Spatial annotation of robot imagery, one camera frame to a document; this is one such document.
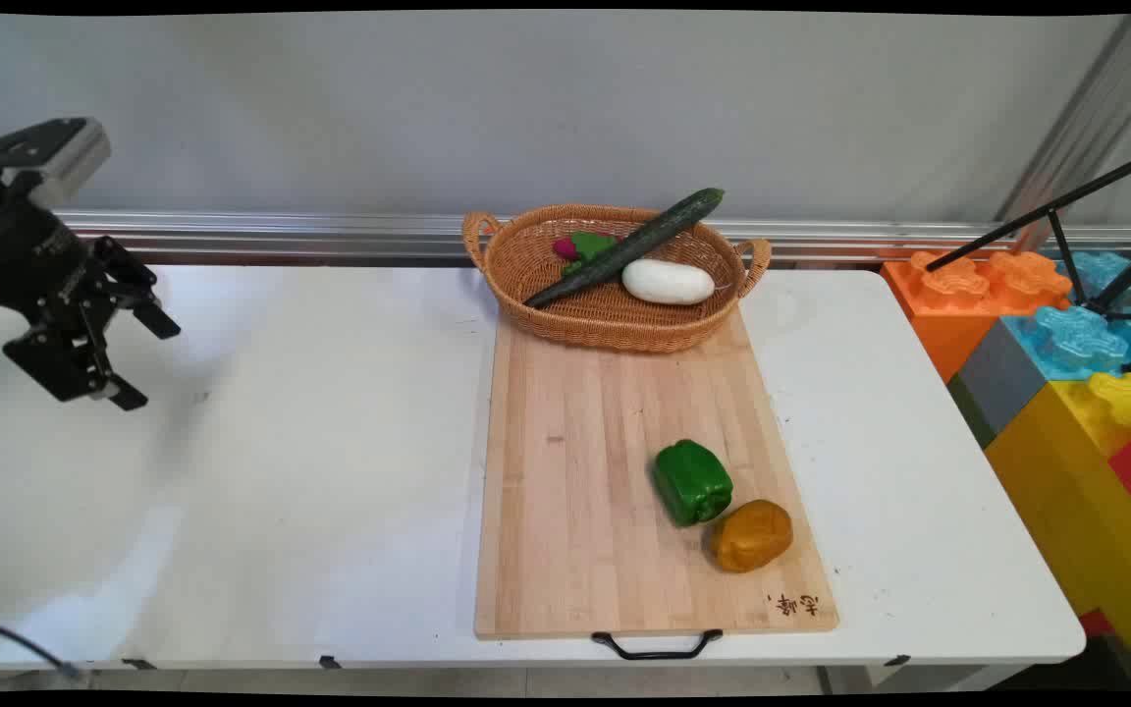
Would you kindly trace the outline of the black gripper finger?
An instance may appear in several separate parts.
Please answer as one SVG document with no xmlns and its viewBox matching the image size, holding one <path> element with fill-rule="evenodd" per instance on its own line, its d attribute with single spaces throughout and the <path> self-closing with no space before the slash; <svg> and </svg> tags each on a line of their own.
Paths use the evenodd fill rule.
<svg viewBox="0 0 1131 707">
<path fill-rule="evenodd" d="M 121 310 L 95 292 L 24 301 L 27 330 L 5 342 L 5 357 L 59 402 L 90 398 L 143 408 L 147 395 L 116 374 L 107 354 L 107 326 Z"/>
<path fill-rule="evenodd" d="M 159 340 L 174 339 L 183 331 L 154 295 L 156 274 L 116 239 L 106 236 L 94 241 L 90 259 L 97 273 L 93 281 L 96 294 L 112 301 L 114 307 L 129 310 Z"/>
</svg>

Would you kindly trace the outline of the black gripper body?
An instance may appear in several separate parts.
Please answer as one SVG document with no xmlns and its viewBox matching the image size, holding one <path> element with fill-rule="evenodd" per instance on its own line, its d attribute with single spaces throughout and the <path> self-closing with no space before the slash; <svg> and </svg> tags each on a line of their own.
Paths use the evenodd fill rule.
<svg viewBox="0 0 1131 707">
<path fill-rule="evenodd" d="M 81 292 L 93 259 L 71 229 L 28 198 L 0 192 L 0 305 L 35 328 L 83 331 Z"/>
</svg>

